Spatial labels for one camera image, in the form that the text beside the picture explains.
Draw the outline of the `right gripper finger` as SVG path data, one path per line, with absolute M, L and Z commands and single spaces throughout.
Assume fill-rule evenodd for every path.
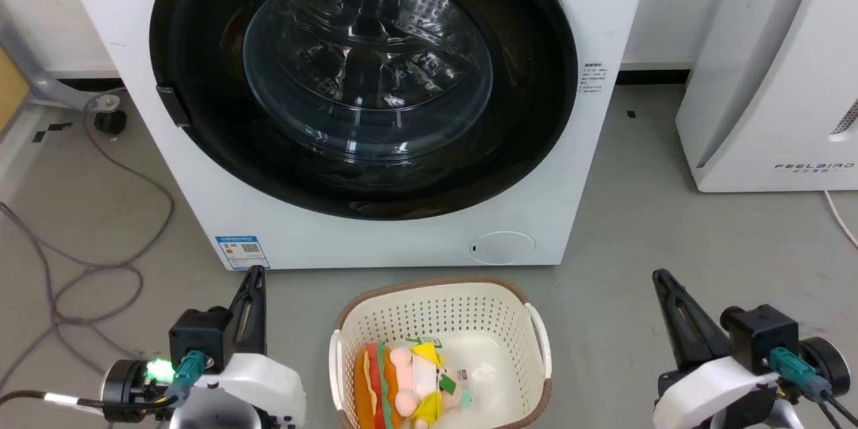
M 694 326 L 698 339 L 696 363 L 693 366 L 699 366 L 729 355 L 729 339 L 726 334 L 690 294 L 688 294 L 686 306 L 686 318 Z
M 687 291 L 664 268 L 655 270 L 652 280 L 677 369 L 688 371 L 696 363 L 698 335 L 686 318 Z

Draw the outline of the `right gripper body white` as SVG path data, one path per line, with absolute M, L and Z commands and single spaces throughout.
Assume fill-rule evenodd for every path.
M 760 361 L 761 371 L 745 368 L 733 356 L 704 363 L 665 389 L 653 411 L 656 428 L 803 428 L 796 413 L 800 399 L 848 421 L 852 413 L 837 398 L 851 388 L 842 353 L 820 337 L 799 341 L 798 349 L 775 347 Z

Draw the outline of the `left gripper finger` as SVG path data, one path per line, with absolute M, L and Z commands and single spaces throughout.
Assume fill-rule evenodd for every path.
M 252 266 L 249 270 L 248 319 L 246 322 L 246 349 L 258 355 L 267 355 L 267 290 L 265 267 Z
M 250 353 L 254 344 L 254 283 L 242 282 L 230 311 L 233 315 L 229 329 L 234 353 Z

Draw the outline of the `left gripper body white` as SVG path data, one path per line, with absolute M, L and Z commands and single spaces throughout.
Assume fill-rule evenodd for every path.
M 177 380 L 174 364 L 163 359 L 118 361 L 105 375 L 102 400 L 153 404 L 168 399 L 168 388 Z M 288 366 L 265 355 L 238 353 L 223 371 L 198 378 L 177 406 L 105 408 L 103 413 L 107 421 L 128 424 L 152 416 L 168 428 L 304 428 L 306 393 L 300 376 Z

